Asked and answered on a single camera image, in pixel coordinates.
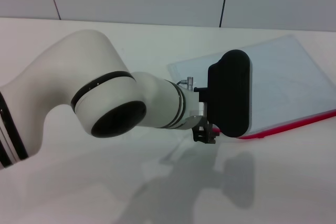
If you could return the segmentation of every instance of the white table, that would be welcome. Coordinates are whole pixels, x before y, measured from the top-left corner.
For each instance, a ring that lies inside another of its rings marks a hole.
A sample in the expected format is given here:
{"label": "white table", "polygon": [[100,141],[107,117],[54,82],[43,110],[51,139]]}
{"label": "white table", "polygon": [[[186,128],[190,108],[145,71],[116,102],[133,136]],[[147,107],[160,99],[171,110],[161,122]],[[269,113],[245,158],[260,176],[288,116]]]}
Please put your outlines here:
{"label": "white table", "polygon": [[[1,18],[0,84],[81,29],[106,34],[130,71],[162,78],[168,63],[294,34],[336,83],[336,33]],[[1,223],[335,223],[336,118],[217,142],[141,127],[97,139],[59,106],[40,152],[0,172]]]}

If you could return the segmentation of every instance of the robot end effector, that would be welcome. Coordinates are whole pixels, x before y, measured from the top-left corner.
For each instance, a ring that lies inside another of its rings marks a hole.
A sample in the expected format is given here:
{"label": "robot end effector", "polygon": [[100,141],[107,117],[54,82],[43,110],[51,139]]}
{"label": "robot end effector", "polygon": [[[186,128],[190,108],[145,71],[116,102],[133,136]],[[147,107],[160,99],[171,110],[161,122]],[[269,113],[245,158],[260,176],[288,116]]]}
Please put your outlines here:
{"label": "robot end effector", "polygon": [[208,87],[188,89],[149,73],[129,73],[109,39],[79,31],[37,57],[0,87],[0,168],[35,155],[47,113],[70,105],[88,134],[112,137],[134,126],[193,129],[214,143],[215,124],[227,136],[249,127],[250,61],[239,50],[209,67]]}

